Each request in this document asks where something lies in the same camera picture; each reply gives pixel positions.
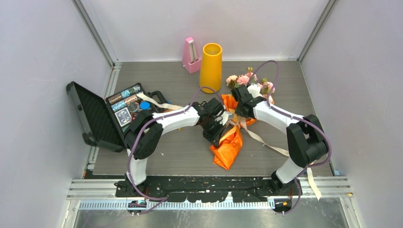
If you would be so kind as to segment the pink flower bouquet orange wrap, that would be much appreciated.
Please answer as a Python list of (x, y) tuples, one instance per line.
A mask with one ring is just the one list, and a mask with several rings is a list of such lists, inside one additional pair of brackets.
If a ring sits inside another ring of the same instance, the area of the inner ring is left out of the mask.
[[(269, 94), (270, 89), (273, 87), (273, 83), (266, 78), (263, 78), (259, 82), (256, 74), (253, 73), (253, 68), (251, 67), (248, 67), (247, 73), (243, 75), (229, 76), (226, 79), (226, 85), (230, 88), (236, 88), (240, 85), (246, 85), (249, 80), (259, 86), (260, 96), (265, 99), (268, 98), (269, 102), (274, 104), (274, 100)], [(210, 151), (214, 154), (213, 163), (229, 170), (243, 147), (243, 139), (240, 132), (241, 128), (247, 129), (249, 125), (254, 124), (256, 121), (256, 119), (244, 118), (235, 114), (230, 122), (231, 129), (220, 138), (219, 146), (210, 146)]]

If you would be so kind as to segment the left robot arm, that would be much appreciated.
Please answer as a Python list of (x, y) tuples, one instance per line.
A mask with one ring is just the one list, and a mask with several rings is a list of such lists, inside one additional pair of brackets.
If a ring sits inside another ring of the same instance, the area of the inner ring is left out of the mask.
[(199, 125), (203, 129), (203, 137), (218, 147), (227, 122), (232, 119), (233, 114), (216, 98), (208, 102), (192, 102), (166, 113), (141, 111), (124, 133), (129, 157), (127, 190), (135, 197), (145, 193), (147, 158), (155, 151), (161, 136), (180, 128)]

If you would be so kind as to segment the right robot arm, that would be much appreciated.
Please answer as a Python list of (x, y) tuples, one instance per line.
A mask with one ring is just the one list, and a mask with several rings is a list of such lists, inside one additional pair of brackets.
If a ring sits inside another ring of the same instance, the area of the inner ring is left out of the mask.
[(309, 165), (315, 165), (323, 156), (330, 157), (331, 144), (315, 115), (301, 116), (275, 106), (259, 93), (258, 85), (241, 85), (232, 89), (231, 94), (238, 103), (235, 109), (238, 116), (265, 122), (287, 137), (289, 158), (272, 173), (269, 181), (274, 193), (285, 194)]

